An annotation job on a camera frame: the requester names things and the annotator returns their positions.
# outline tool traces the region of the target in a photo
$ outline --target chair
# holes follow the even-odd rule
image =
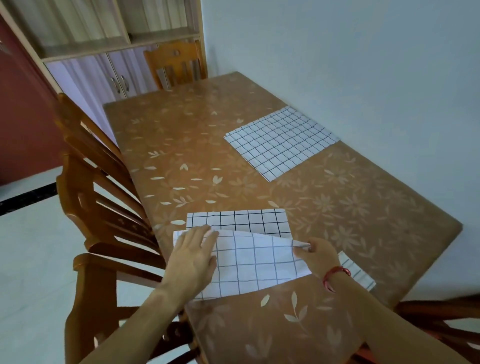
[[[65,323],[65,363],[78,364],[128,319],[138,307],[117,306],[117,280],[154,288],[162,278],[156,274],[85,253],[75,257],[73,270],[78,272],[73,309]],[[181,345],[190,350],[170,364],[185,364],[197,358],[197,346],[186,316],[170,323],[150,359]]]
[[[200,78],[206,78],[200,42],[198,40],[196,40],[195,43],[164,43],[159,45],[158,49],[144,51],[144,56],[159,90],[163,89],[160,77],[158,77],[157,74],[157,70],[160,69],[165,71],[170,86],[187,84],[194,81],[192,62],[198,62]]]
[[[395,312],[402,318],[448,345],[472,364],[480,364],[480,351],[468,343],[480,345],[480,334],[449,327],[444,321],[480,318],[480,294],[448,301],[404,301]],[[374,364],[368,346],[363,345],[352,356],[353,362]]]
[[[91,253],[130,260],[164,269],[165,259],[150,226],[138,215],[94,190],[94,183],[140,214],[142,205],[108,179],[99,169],[74,155],[64,155],[57,191],[63,212],[85,236]],[[155,253],[124,243],[125,239]]]
[[[118,147],[66,94],[60,93],[58,100],[55,123],[67,144],[79,157],[91,160],[139,198]],[[145,212],[141,215],[148,221]]]

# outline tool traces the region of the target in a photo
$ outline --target grid pattern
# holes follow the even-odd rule
[[[340,140],[290,106],[237,128],[224,139],[269,182]]]
[[[173,244],[183,231],[174,231]],[[195,299],[212,299],[258,291],[309,275],[305,262],[296,258],[292,246],[308,246],[293,239],[248,231],[219,230],[213,255],[217,268],[212,282]],[[341,252],[340,262],[352,277],[368,290],[375,282],[347,255]]]
[[[283,208],[221,212],[189,212],[187,228],[208,224],[215,230],[250,231],[291,238],[287,214]]]

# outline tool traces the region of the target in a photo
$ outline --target person's left arm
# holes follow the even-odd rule
[[[202,244],[208,225],[183,233],[173,248],[162,282],[140,308],[81,364],[144,364],[182,307],[212,280],[218,232]]]

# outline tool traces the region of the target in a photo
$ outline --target white wall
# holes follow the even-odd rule
[[[480,1],[202,0],[240,71],[460,220],[410,298],[480,292]]]

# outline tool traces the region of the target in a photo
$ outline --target bracelet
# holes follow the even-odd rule
[[[351,277],[352,273],[346,269],[346,268],[343,268],[342,266],[336,266],[336,267],[333,267],[332,269],[330,269],[324,276],[324,280],[323,280],[323,283],[324,283],[324,287],[327,291],[331,292],[331,293],[335,293],[335,290],[332,288],[332,285],[328,282],[328,279],[330,278],[330,276],[334,273],[337,273],[337,272],[345,272],[348,274],[349,277]]]

